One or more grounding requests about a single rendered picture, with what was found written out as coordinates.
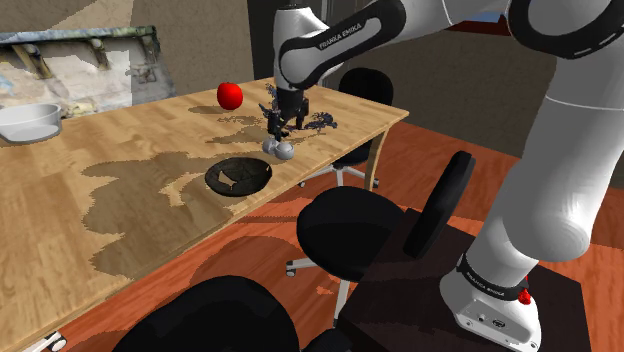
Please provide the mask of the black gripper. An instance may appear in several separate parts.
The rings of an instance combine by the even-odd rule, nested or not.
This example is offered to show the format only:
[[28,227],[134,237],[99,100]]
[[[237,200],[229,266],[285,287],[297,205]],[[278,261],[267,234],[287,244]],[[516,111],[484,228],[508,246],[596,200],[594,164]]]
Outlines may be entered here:
[[283,137],[283,120],[295,118],[295,128],[304,129],[304,119],[309,114],[309,100],[304,96],[303,90],[287,90],[277,88],[277,105],[279,111],[267,110],[265,117],[268,125],[267,131],[278,142]]

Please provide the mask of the grey rounded figure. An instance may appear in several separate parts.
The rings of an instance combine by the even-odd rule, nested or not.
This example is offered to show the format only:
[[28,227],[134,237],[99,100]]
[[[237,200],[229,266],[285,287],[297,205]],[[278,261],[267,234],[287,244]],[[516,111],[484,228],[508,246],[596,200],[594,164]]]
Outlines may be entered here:
[[294,147],[288,142],[281,142],[269,136],[263,141],[262,150],[280,160],[290,160],[294,157]]

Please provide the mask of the dark blue tangled figure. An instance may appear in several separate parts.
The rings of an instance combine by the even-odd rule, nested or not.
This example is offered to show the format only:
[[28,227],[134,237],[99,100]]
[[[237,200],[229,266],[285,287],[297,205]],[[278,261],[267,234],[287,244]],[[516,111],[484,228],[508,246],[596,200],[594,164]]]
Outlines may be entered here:
[[[274,110],[274,111],[279,111],[278,109],[278,105],[277,105],[277,90],[276,88],[271,85],[270,83],[266,83],[265,84],[265,88],[267,90],[267,92],[272,96],[272,101],[271,101],[271,108],[268,109],[266,107],[264,107],[262,104],[259,104],[260,109],[262,110],[263,116],[265,117],[265,112],[267,110]],[[283,136],[287,136],[289,131],[293,131],[295,130],[295,125],[291,126],[288,125],[287,122],[283,120],[283,127],[282,127],[282,131],[283,131]],[[325,128],[325,127],[332,127],[332,128],[337,128],[338,124],[334,121],[333,116],[327,112],[318,112],[318,113],[314,113],[312,115],[312,121],[308,122],[305,126],[303,130],[307,130],[307,129],[315,129],[317,131],[320,131],[321,129]]]

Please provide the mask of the red apple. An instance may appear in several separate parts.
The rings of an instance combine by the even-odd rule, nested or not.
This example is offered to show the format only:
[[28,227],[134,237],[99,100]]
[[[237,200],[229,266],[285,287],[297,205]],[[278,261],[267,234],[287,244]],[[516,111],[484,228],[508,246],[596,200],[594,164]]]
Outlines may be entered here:
[[217,88],[217,101],[225,110],[236,110],[243,102],[242,90],[235,83],[222,82]]

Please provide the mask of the black office chair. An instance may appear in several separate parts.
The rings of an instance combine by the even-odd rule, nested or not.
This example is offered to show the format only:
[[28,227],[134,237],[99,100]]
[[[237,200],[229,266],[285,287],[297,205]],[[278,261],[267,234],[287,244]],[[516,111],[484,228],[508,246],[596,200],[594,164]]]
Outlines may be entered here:
[[[408,227],[404,251],[420,259],[432,247],[456,209],[476,164],[456,152],[433,188],[418,219]],[[333,321],[346,304],[349,284],[359,282],[406,212],[391,200],[352,186],[328,189],[299,213],[296,221],[303,259],[286,263],[286,274],[318,266],[340,279]]]
[[220,276],[156,309],[112,352],[299,352],[292,319],[262,285]]
[[[394,97],[394,87],[390,78],[383,72],[370,68],[353,68],[346,72],[339,82],[338,90],[362,99],[374,101],[380,104],[391,106]],[[375,171],[367,170],[361,172],[354,169],[354,166],[362,164],[369,159],[373,153],[373,161],[378,162],[380,148],[383,145],[383,138],[386,133],[369,140],[361,146],[355,148],[341,158],[332,162],[328,166],[311,174],[299,183],[303,188],[307,180],[327,173],[334,173],[338,186],[343,186],[343,174],[349,173],[365,180],[365,189],[377,188],[379,179],[374,177]]]

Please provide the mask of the wooden table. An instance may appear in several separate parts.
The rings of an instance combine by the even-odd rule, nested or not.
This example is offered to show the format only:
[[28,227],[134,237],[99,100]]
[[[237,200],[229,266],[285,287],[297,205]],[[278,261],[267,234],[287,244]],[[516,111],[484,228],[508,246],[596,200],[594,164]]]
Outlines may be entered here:
[[220,196],[204,181],[211,165],[264,155],[266,86],[244,83],[231,112],[203,91],[0,147],[0,352],[22,352],[362,143],[380,148],[406,115],[313,87],[311,111],[337,127],[293,131],[294,157],[270,159],[261,191]]

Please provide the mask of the dark robot stand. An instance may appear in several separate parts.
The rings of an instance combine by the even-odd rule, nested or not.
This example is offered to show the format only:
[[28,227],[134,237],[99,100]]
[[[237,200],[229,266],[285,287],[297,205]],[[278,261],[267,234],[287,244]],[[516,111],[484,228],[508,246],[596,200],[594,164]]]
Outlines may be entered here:
[[[340,312],[353,352],[512,352],[459,327],[441,298],[441,277],[473,236],[446,226],[423,258],[404,253],[419,215],[407,210]],[[542,266],[528,283],[542,329],[538,352],[592,352],[580,284]]]

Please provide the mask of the white bowl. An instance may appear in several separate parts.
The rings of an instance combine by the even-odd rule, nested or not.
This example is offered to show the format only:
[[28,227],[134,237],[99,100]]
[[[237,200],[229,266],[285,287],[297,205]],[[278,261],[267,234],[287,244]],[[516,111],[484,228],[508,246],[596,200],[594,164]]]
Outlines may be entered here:
[[9,143],[39,142],[61,131],[60,105],[37,103],[0,109],[0,137]]

